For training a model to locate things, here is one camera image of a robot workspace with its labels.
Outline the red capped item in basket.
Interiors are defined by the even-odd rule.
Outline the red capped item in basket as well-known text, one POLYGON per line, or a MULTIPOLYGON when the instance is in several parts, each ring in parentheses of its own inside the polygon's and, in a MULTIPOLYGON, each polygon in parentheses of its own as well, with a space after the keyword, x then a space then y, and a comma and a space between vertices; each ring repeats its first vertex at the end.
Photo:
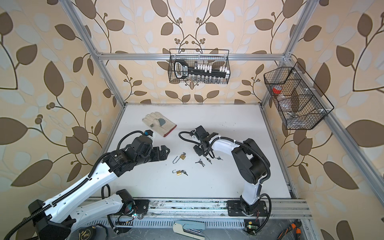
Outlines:
POLYGON ((272 88, 273 95, 277 97, 278 95, 281 94, 282 90, 283 88, 281 86, 274 85, 272 88))

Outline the black padlock keys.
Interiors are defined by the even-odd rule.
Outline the black padlock keys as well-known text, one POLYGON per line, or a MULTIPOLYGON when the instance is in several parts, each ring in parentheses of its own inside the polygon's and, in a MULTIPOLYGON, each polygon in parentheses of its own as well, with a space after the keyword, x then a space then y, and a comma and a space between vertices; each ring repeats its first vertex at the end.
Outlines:
POLYGON ((205 164, 203 163, 202 160, 197 161, 196 164, 200 164, 202 167, 205 167, 205 164))

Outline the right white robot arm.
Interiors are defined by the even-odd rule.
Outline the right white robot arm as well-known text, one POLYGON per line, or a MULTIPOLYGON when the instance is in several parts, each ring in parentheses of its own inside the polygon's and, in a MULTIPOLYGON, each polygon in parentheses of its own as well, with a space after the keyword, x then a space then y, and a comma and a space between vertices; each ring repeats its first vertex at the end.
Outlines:
POLYGON ((194 144, 194 151, 200 157, 221 152, 233 157, 240 175, 245 180, 243 193, 240 196, 240 210, 246 216, 257 213, 261 198, 263 183, 271 177, 271 164, 253 139, 245 141, 233 140, 220 136, 218 133, 208 133, 202 126, 187 132, 179 132, 179 138, 194 144))

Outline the brass padlock with keys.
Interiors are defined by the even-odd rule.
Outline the brass padlock with keys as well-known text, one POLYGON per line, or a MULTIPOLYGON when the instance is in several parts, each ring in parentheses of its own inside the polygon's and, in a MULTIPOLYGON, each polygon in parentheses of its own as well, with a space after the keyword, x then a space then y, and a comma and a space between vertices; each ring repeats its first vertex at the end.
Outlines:
POLYGON ((176 174, 177 176, 180 176, 180 175, 188 176, 188 174, 187 174, 187 172, 185 170, 173 170, 172 173, 176 174))

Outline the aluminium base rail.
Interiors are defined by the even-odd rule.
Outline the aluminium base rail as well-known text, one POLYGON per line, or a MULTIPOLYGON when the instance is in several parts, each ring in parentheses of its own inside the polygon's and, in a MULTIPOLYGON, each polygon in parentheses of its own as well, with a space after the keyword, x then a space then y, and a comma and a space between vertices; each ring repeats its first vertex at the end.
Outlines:
POLYGON ((139 206, 144 213, 134 217, 114 215, 119 228, 170 228, 178 220, 198 221, 207 228, 242 229, 245 220, 302 220, 313 219, 305 200, 263 198, 251 213, 246 214, 239 199, 148 198, 139 206))

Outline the white work glove red cuff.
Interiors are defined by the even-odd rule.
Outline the white work glove red cuff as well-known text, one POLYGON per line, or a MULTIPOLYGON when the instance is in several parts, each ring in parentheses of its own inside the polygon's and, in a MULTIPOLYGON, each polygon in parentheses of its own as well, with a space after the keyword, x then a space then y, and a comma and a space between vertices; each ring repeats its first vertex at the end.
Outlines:
POLYGON ((162 137, 168 136, 177 125, 162 115, 160 112, 153 112, 146 115, 142 122, 162 137))

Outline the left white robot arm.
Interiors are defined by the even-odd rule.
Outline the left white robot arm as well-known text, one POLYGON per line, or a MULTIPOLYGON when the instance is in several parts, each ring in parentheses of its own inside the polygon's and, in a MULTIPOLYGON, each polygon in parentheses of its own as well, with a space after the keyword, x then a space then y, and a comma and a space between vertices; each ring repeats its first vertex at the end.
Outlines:
POLYGON ((151 162, 165 161, 170 149, 153 146, 153 132, 140 132, 131 144, 101 155, 91 171, 78 182, 46 201, 36 200, 29 205, 30 216, 23 219, 5 236, 6 240, 23 226, 32 223, 36 240, 65 240, 73 231, 103 216, 143 214, 131 194, 123 189, 97 202, 83 206, 98 190, 103 190, 134 167, 151 162))

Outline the black socket set holder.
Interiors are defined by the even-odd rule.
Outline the black socket set holder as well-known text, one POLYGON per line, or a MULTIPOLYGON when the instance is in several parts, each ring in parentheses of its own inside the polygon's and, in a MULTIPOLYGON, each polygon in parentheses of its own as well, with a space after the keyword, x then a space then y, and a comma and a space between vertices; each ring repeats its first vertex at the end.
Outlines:
POLYGON ((228 80, 231 75, 227 67, 219 66, 219 69, 214 69, 213 65, 199 64, 198 61, 189 65, 185 60, 175 60, 172 70, 177 79, 199 81, 228 80))

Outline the grey blue tool on floor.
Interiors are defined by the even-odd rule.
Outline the grey blue tool on floor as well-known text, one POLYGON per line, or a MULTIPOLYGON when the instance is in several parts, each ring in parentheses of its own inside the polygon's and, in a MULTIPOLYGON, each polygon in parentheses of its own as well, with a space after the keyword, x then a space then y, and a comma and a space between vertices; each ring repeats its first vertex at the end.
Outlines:
POLYGON ((205 240, 205 230, 206 223, 199 221, 178 220, 173 224, 174 233, 196 240, 205 240))

